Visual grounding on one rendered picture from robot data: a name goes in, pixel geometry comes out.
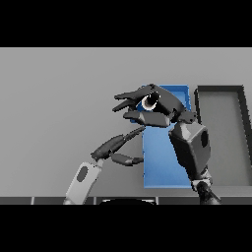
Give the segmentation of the dark right robot hand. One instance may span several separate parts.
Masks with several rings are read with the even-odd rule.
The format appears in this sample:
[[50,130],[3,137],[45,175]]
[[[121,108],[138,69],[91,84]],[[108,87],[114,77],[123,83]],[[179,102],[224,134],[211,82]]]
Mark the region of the dark right robot hand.
[[[153,127],[166,128],[171,123],[177,122],[192,124],[196,120],[197,114],[195,112],[184,106],[183,103],[170,91],[155,84],[140,87],[133,92],[117,94],[114,98],[117,100],[123,99],[123,102],[115,106],[112,111],[117,112],[125,107],[129,108],[131,98],[139,97],[140,95],[148,95],[152,92],[157,92],[159,94],[159,100],[155,112],[161,113],[160,124]],[[125,119],[130,119],[126,117],[127,113],[128,111],[123,114],[123,117]]]

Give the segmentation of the blue pipe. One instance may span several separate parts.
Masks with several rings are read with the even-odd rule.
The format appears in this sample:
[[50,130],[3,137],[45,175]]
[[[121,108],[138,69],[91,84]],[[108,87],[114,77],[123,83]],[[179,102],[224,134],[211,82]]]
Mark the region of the blue pipe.
[[131,98],[126,117],[146,126],[158,126],[161,122],[161,113],[155,112],[159,100],[159,94],[152,92],[139,97]]

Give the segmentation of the blue bin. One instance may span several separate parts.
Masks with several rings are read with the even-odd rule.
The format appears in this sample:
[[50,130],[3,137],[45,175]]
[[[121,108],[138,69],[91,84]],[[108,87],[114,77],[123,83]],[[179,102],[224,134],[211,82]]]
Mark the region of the blue bin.
[[[159,87],[170,91],[191,110],[189,88],[186,85]],[[186,170],[178,163],[174,147],[168,136],[168,132],[175,124],[171,123],[166,128],[146,126],[142,133],[145,189],[190,187]]]

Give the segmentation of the dark grey bin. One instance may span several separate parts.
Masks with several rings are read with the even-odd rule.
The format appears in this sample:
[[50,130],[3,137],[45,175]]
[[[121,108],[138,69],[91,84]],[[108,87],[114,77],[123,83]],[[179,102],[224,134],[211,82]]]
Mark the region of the dark grey bin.
[[244,87],[198,86],[198,121],[209,130],[216,186],[252,186],[252,127]]

